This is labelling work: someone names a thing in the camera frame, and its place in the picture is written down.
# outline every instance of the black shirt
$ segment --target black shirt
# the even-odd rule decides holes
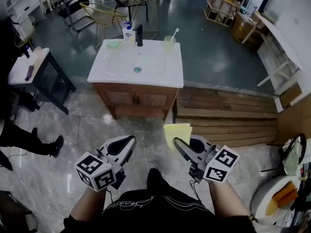
[[[110,204],[93,223],[69,218],[63,233],[130,230],[151,232],[155,229],[193,232],[255,233],[247,216],[218,218],[202,203],[187,195],[152,196],[147,190],[125,192]]]

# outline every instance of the white sink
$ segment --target white sink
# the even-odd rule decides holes
[[[183,69],[180,44],[166,53],[163,41],[144,40],[142,47],[109,50],[104,40],[88,77],[90,83],[134,83],[181,88]]]

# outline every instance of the gray floor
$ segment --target gray floor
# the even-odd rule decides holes
[[[104,1],[103,4],[115,7],[113,0]],[[177,27],[180,29],[176,40],[181,43],[185,84],[234,87],[273,94],[270,81],[259,88],[256,86],[267,76],[258,55],[235,42],[228,28],[206,20],[203,13],[205,4],[206,0],[163,0],[160,4],[161,31],[156,39],[163,40]],[[58,8],[47,14],[47,19],[36,26],[35,38],[40,45],[51,49],[69,76],[87,77],[96,56],[96,26],[77,36],[64,25],[57,11]],[[143,9],[137,19],[145,28],[149,27]],[[112,27],[107,38],[120,34],[118,27]]]
[[[194,197],[189,185],[190,164],[178,152],[167,147],[161,119],[123,117],[114,120],[84,78],[72,80],[77,91],[71,94],[66,103],[68,116],[51,103],[45,103],[39,111],[33,113],[20,109],[15,121],[28,131],[37,127],[38,136],[44,142],[54,141],[62,134],[65,145],[58,158],[29,152],[24,156],[10,158],[14,172],[1,168],[0,190],[11,191],[33,211],[34,217],[29,218],[33,227],[37,226],[41,233],[58,233],[63,229],[64,217],[69,215],[86,188],[74,170],[74,163],[85,151],[98,148],[104,141],[120,135],[135,135],[137,146],[124,167],[127,177],[123,184],[118,191],[110,188],[114,200],[125,191],[146,187],[146,165],[149,161],[159,163],[163,177],[170,185]],[[26,153],[15,147],[1,150],[7,156]],[[266,145],[235,150],[241,158],[229,181],[249,205],[258,185],[267,179],[260,171],[275,166],[277,151]],[[203,204],[213,212],[208,183],[202,181],[196,189]],[[105,205],[110,201],[107,194]]]

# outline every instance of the black faucet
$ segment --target black faucet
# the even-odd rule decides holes
[[[142,47],[142,45],[143,45],[143,43],[142,43],[142,38],[143,38],[142,24],[137,25],[133,30],[136,31],[137,46]]]

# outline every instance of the drain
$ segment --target drain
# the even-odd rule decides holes
[[[136,72],[136,73],[141,72],[141,67],[135,67],[135,68],[134,68],[134,72]]]

